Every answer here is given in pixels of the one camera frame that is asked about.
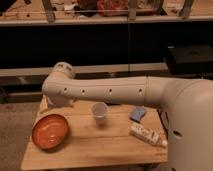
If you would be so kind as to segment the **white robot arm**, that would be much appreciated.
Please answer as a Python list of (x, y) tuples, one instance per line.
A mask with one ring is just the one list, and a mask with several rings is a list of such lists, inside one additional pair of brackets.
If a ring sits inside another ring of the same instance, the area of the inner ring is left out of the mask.
[(168, 162), (173, 171), (213, 171), (213, 80), (125, 77), (82, 80), (57, 63), (42, 85), (52, 105), (70, 99), (128, 104), (167, 113)]

